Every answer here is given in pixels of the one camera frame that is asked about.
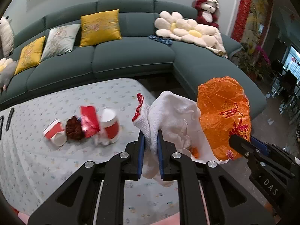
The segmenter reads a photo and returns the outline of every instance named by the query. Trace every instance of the tiled floor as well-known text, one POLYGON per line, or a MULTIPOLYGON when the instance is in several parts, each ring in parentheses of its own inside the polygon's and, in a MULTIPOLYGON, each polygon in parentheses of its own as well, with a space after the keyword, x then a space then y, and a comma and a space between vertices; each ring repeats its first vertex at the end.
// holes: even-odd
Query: tiled floor
MULTIPOLYGON (((156 75, 147 78, 137 78, 155 97, 161 92, 169 90, 175 94, 187 97, 184 89, 171 74, 156 75)), ((271 93, 271 86, 267 82, 256 82, 264 95, 271 93)), ((279 106, 281 96, 270 97, 267 100, 266 109, 252 120, 252 135, 261 141, 276 144, 285 148, 288 152, 300 158, 299 144, 296 141, 297 123, 289 125, 291 112, 280 114, 279 106)), ((248 190, 261 204, 266 203, 265 197, 248 179, 250 169, 247 166, 247 159, 241 157, 235 161, 223 164, 222 167, 245 189, 248 190)))

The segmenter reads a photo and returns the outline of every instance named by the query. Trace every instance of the black remote control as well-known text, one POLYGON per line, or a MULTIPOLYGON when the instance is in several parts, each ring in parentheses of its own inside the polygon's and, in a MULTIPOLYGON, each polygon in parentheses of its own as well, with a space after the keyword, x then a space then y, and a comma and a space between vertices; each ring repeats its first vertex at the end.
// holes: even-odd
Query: black remote control
POLYGON ((3 122, 4 122, 4 116, 2 115, 0 117, 0 140, 2 138, 2 127, 3 127, 3 122))
POLYGON ((6 131, 9 130, 9 126, 10 126, 10 124, 11 124, 11 118, 12 118, 12 116, 13 116, 13 114, 14 114, 14 111, 15 111, 15 109, 12 107, 11 110, 10 110, 8 119, 7 119, 6 128, 5 128, 6 131))

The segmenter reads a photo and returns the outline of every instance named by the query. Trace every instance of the brown hair scrunchie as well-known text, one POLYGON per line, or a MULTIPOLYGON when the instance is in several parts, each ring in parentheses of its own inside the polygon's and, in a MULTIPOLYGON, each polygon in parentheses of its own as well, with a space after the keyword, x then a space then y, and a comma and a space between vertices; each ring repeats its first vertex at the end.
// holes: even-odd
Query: brown hair scrunchie
POLYGON ((76 116, 68 119, 66 125, 66 134, 68 139, 71 140, 81 140, 84 138, 84 132, 81 128, 81 122, 77 119, 76 116))

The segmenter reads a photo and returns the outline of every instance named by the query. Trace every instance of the white patterned tablecloth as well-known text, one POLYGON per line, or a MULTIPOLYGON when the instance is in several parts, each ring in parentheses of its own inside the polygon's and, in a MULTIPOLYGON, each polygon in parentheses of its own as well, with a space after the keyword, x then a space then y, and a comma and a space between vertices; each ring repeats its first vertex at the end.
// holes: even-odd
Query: white patterned tablecloth
MULTIPOLYGON (((32 214, 83 163, 108 161, 137 140, 139 129, 132 124, 141 93, 150 105, 155 98, 133 79, 115 79, 56 92, 15 105, 8 131, 10 108, 4 115, 0 141, 0 185, 7 201, 17 210, 32 214), (80 106, 93 105, 117 111, 122 127, 119 140, 109 146, 94 145, 92 139, 67 142, 56 148, 42 133, 54 119, 65 124, 80 106)), ((177 183, 164 188, 154 180, 126 181, 124 224, 151 224, 179 210, 177 183)))

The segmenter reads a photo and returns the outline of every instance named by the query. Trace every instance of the crumpled orange bag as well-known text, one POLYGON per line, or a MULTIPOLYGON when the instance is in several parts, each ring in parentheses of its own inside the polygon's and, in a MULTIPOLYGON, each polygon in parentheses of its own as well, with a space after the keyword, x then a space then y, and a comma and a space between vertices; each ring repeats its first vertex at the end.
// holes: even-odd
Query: crumpled orange bag
POLYGON ((213 78, 198 87, 197 105, 201 127, 217 159, 241 157, 229 146, 229 137, 237 134, 250 141, 250 107, 242 86, 228 76, 213 78))

